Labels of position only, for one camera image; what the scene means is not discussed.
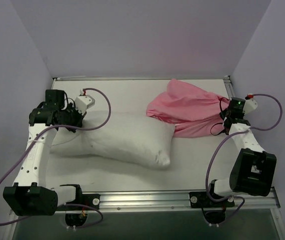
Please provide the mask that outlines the pink rose-print pillowcase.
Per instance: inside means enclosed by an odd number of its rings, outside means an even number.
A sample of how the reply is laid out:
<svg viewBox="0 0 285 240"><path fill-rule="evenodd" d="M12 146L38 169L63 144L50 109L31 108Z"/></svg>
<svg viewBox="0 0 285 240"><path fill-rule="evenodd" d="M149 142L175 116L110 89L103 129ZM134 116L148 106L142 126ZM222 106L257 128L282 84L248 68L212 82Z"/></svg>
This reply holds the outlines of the pink rose-print pillowcase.
<svg viewBox="0 0 285 240"><path fill-rule="evenodd" d="M175 126L177 138L217 135L224 130L221 111L229 99L177 79L169 81L166 91L152 100L146 115Z"/></svg>

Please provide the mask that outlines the white pillow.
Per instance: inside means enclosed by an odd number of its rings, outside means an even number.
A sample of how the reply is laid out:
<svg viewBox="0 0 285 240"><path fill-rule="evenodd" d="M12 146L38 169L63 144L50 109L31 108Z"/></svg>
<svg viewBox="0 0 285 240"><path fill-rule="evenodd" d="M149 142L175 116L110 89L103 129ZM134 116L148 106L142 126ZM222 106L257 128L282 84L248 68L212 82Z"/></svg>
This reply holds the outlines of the white pillow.
<svg viewBox="0 0 285 240"><path fill-rule="evenodd" d="M83 130L58 130L51 154L60 157L96 155L150 169L165 169L175 126L133 113L93 111L82 122Z"/></svg>

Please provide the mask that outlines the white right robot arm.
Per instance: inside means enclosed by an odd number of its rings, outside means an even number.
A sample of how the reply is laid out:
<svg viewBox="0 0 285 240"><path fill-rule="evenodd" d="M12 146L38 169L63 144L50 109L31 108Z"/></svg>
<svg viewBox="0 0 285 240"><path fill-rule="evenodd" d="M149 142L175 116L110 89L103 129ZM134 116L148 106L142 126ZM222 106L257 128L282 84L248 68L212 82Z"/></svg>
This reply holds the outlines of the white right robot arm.
<svg viewBox="0 0 285 240"><path fill-rule="evenodd" d="M209 206L217 206L241 194L266 197L270 193L277 158L261 147L253 134L255 127L244 118L258 107L255 97L255 94L248 94L244 99L232 97L228 107L220 111L226 138L214 151L206 171L204 200ZM210 183L210 168L218 151L229 139L233 140L238 150L230 175Z"/></svg>

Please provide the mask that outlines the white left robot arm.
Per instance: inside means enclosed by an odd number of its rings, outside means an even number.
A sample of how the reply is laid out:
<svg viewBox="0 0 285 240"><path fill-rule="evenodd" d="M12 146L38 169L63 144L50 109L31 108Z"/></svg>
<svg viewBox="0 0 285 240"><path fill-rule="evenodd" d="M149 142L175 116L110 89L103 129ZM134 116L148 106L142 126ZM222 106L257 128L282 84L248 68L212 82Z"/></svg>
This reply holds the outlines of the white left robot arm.
<svg viewBox="0 0 285 240"><path fill-rule="evenodd" d="M13 185L3 198L17 216L52 216L63 204L72 210L83 205L80 185L46 187L46 171L53 140L59 129L75 133L95 100L81 94L71 102L63 90L47 89L45 100L29 114L27 153Z"/></svg>

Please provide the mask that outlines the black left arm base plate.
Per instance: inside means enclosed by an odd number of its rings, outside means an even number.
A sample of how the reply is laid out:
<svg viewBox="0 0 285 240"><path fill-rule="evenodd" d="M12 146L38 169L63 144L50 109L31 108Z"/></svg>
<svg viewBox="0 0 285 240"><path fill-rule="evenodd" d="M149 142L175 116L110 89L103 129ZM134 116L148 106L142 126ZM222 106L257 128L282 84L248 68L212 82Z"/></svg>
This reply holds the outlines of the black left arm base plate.
<svg viewBox="0 0 285 240"><path fill-rule="evenodd" d="M71 206L72 204L78 204L78 205L86 205L91 208L99 210L100 198L101 195L98 193L85 193L85 194L81 193L79 196L75 198L75 200L66 203L67 205L66 209L68 211L84 210L83 207Z"/></svg>

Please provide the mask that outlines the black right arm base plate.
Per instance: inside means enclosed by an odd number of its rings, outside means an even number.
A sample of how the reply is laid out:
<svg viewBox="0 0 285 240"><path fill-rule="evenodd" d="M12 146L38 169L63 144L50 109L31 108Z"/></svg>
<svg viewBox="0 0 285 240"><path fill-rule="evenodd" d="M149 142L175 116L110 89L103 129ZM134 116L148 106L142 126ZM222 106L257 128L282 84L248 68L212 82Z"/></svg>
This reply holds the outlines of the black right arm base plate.
<svg viewBox="0 0 285 240"><path fill-rule="evenodd" d="M188 193L190 207L193 209L213 209L213 208L232 208L235 206L235 202L224 200L220 202L212 201L205 191L191 191Z"/></svg>

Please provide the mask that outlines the front aluminium rail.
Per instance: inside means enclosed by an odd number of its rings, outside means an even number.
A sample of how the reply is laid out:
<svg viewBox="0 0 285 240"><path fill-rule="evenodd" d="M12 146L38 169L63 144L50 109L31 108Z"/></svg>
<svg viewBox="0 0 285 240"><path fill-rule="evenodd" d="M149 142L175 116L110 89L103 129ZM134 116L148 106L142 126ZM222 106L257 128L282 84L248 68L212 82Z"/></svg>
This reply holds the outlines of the front aluminium rail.
<svg viewBox="0 0 285 240"><path fill-rule="evenodd" d="M80 188L80 194L100 194L99 209L82 204L70 206L83 207L83 210L67 210L67 204L60 205L54 214L88 214L94 211L108 212L162 212L162 211L188 211L201 208L191 208L189 192L191 190L173 191L118 191L118 192L85 192ZM275 190L271 190L266 197L244 195L234 201L234 207L205 208L206 210L235 210L245 199L245 209L274 209L280 206Z"/></svg>

